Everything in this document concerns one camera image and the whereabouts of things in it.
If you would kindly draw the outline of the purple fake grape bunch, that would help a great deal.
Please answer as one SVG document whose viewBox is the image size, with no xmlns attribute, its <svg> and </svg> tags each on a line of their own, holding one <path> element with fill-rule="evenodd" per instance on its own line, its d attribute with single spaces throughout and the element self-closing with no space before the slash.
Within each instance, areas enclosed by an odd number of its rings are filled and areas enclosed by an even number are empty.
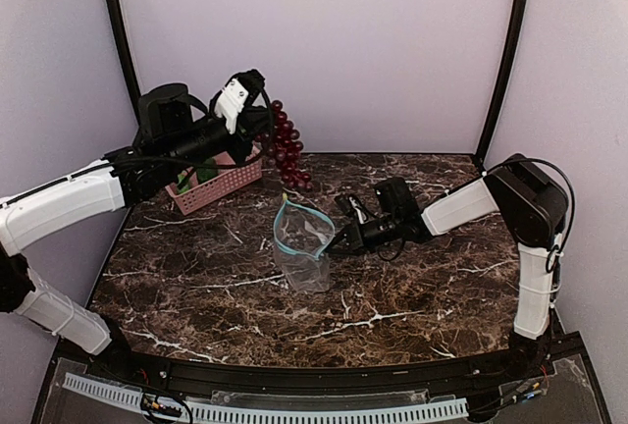
<svg viewBox="0 0 628 424">
<path fill-rule="evenodd" d="M 283 102 L 271 102 L 275 124 L 273 135 L 264 132 L 256 137 L 261 144 L 268 144 L 270 161 L 275 164 L 283 184 L 289 189 L 308 190 L 313 187 L 311 175 L 299 166 L 303 143 L 300 132 L 284 111 Z"/>
</svg>

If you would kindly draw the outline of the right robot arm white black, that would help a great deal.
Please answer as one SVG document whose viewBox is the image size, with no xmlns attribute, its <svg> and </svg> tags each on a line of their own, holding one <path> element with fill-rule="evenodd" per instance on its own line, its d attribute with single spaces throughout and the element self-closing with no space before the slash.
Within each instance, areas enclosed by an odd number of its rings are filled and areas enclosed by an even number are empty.
<svg viewBox="0 0 628 424">
<path fill-rule="evenodd" d="M 559 185 L 546 172 L 550 166 L 548 161 L 514 154 L 425 208 L 405 179 L 389 178 L 374 187 L 380 215 L 355 195 L 341 194 L 335 203 L 349 222 L 325 251 L 358 256 L 378 252 L 391 242 L 400 247 L 426 243 L 498 213 L 517 243 L 519 258 L 517 311 L 500 369 L 507 377 L 520 379 L 538 369 L 550 353 L 560 260 L 575 218 L 573 186 Z"/>
</svg>

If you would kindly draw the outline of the green fake vegetable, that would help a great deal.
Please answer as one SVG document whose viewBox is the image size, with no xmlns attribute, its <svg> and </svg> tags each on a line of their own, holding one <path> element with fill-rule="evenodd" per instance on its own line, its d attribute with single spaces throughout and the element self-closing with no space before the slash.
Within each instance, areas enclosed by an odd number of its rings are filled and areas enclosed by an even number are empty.
<svg viewBox="0 0 628 424">
<path fill-rule="evenodd" d="M 178 174 L 176 194 L 185 193 L 219 175 L 219 171 L 216 168 L 213 168 L 213 165 L 215 164 L 214 158 L 207 159 L 204 164 L 210 165 L 210 168 L 189 168 Z"/>
</svg>

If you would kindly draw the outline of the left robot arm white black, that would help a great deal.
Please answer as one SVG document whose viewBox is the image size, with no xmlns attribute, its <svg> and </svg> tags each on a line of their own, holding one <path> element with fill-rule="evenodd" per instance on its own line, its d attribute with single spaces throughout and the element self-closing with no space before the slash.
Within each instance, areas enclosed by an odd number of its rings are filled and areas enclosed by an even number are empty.
<svg viewBox="0 0 628 424">
<path fill-rule="evenodd" d="M 1 310 L 26 317 L 53 336 L 99 356 L 118 381 L 138 372 L 112 321 L 86 310 L 45 282 L 23 254 L 35 242 L 93 216 L 130 208 L 177 181 L 188 168 L 233 170 L 258 160 L 254 140 L 274 128 L 265 79 L 252 69 L 230 77 L 209 103 L 184 83 L 160 85 L 137 101 L 133 145 L 88 166 L 1 200 Z M 226 152 L 231 163 L 211 158 Z"/>
</svg>

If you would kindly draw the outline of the clear zip bag blue seal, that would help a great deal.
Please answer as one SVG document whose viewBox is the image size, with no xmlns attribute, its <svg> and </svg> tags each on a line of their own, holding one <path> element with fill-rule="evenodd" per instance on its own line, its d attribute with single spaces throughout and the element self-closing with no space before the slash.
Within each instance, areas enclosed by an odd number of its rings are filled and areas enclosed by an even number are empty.
<svg viewBox="0 0 628 424">
<path fill-rule="evenodd" d="M 296 292 L 319 293 L 330 288 L 330 246 L 336 228 L 323 212 L 288 199 L 273 222 L 273 256 L 276 266 Z"/>
</svg>

